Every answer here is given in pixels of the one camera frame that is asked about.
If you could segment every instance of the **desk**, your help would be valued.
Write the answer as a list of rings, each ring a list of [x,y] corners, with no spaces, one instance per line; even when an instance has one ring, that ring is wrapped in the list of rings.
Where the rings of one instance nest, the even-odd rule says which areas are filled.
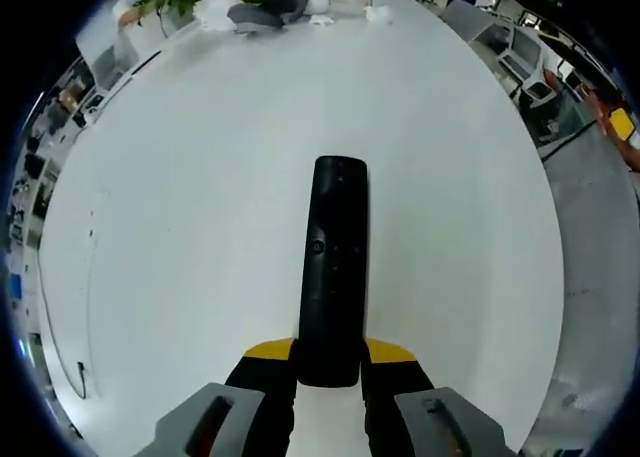
[[[500,85],[446,24],[411,0],[375,4],[393,25],[186,29],[73,147],[41,272],[62,363],[88,367],[86,401],[46,355],[99,455],[140,449],[244,350],[292,335],[323,154],[370,169],[368,336],[407,347],[437,386],[496,418],[512,448],[524,442],[563,308],[543,167]],[[295,410],[308,423],[318,409],[306,390]],[[351,455],[367,455],[362,421],[345,414],[327,418],[364,441]],[[315,422],[305,428],[324,428]],[[295,432],[289,455],[341,453]]]

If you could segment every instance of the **black remote control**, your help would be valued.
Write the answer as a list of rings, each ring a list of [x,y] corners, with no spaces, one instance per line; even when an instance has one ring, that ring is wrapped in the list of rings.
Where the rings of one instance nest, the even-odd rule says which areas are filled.
[[[358,382],[369,240],[367,165],[316,160],[296,342],[298,380],[315,387]]]

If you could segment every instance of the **white table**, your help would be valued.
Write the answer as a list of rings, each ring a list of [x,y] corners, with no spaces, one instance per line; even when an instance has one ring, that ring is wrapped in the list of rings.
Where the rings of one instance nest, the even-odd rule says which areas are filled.
[[[137,451],[244,350],[292,335],[313,163],[325,154],[370,170],[367,334],[413,351],[437,386],[496,418],[512,448],[524,442],[563,306],[542,165],[452,30],[411,0],[375,4],[391,6],[393,25],[253,38],[194,27],[81,135],[49,207],[41,270],[60,358],[72,374],[87,365],[89,399],[43,339],[57,395],[99,455]],[[302,388],[295,410],[289,455],[338,444],[336,455],[368,454],[358,389]]]

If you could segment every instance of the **yellow object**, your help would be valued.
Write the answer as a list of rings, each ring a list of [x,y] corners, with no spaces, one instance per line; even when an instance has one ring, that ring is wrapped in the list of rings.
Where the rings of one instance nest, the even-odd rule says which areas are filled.
[[[416,356],[404,347],[388,344],[381,340],[367,339],[369,347],[369,357],[372,364],[388,364],[391,362],[411,362],[416,360]]]
[[[611,125],[615,129],[618,137],[622,140],[627,140],[636,130],[636,126],[633,125],[633,121],[624,109],[616,109],[609,114],[609,120]]]
[[[289,360],[289,351],[293,339],[270,340],[251,347],[244,353],[244,357],[256,359]]]

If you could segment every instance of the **cable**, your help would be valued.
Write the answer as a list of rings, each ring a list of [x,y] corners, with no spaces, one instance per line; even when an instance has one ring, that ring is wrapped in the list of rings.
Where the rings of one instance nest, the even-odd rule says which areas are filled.
[[[62,372],[64,372],[64,376],[67,378],[67,381],[69,382],[69,386],[73,389],[76,395],[80,397],[82,400],[86,400],[87,383],[84,376],[85,374],[84,364],[82,362],[78,362],[78,372],[80,373],[80,381],[82,382],[82,393],[80,393],[78,392],[78,389],[76,389],[75,385],[73,385],[72,380],[69,378],[69,373],[67,372],[67,369],[65,368],[64,363],[60,358],[60,351],[58,350],[58,344],[56,342],[55,333],[53,332],[53,326],[51,325],[51,318],[49,317],[49,304],[47,303],[47,298],[44,292],[44,283],[42,282],[43,281],[42,272],[40,271],[40,269],[42,268],[40,266],[40,251],[38,249],[36,249],[36,261],[38,263],[38,277],[39,277],[38,280],[40,281],[40,292],[42,293],[42,301],[44,302],[44,311],[47,314],[47,325],[49,326],[49,330],[51,332],[51,340],[53,343],[53,347],[56,349],[56,353],[58,354],[58,360],[60,360],[60,367],[62,367]]]
[[[570,144],[571,142],[573,142],[574,140],[576,140],[578,137],[580,137],[582,134],[584,134],[587,130],[589,130],[591,128],[591,126],[593,124],[595,124],[597,122],[597,120],[592,120],[591,122],[589,122],[588,124],[584,125],[580,130],[578,130],[575,134],[573,134],[571,137],[569,137],[567,140],[565,140],[564,142],[562,142],[560,145],[558,145],[555,149],[553,149],[551,152],[549,152],[547,155],[545,155],[544,157],[542,157],[540,160],[542,161],[542,163],[544,164],[547,160],[549,160],[553,155],[555,155],[560,149],[562,149],[563,147],[565,147],[566,145]]]
[[[147,58],[147,60],[145,60],[144,62],[142,62],[141,64],[139,64],[134,70],[133,72],[131,72],[131,76],[136,75],[138,72],[140,72],[142,69],[145,68],[145,66],[147,64],[149,64],[153,59],[155,59],[157,56],[159,56],[162,53],[162,50],[158,50],[157,52],[154,52],[153,54],[151,54],[151,56],[149,58]]]

